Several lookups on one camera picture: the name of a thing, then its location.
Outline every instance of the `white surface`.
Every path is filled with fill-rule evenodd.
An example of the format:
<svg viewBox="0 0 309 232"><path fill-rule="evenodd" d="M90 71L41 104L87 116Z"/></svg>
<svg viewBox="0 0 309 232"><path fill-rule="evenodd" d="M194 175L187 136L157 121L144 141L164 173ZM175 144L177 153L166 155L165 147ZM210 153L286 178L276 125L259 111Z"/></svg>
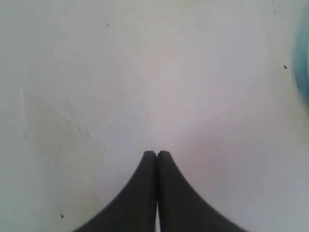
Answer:
<svg viewBox="0 0 309 232"><path fill-rule="evenodd" d="M309 119L290 64L307 1L273 2L1 1L0 230L70 231L144 150L168 149L240 226L306 231ZM22 89L106 147L91 185L24 139Z"/></svg>

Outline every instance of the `white floor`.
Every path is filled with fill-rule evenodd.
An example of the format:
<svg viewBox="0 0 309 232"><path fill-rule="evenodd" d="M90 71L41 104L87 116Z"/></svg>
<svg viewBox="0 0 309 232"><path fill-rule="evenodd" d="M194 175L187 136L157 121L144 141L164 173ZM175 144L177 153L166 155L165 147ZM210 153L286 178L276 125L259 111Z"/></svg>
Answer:
<svg viewBox="0 0 309 232"><path fill-rule="evenodd" d="M144 150L166 149L243 228L306 231L309 118L292 52L307 7L0 2L0 230L72 231Z"/></svg>

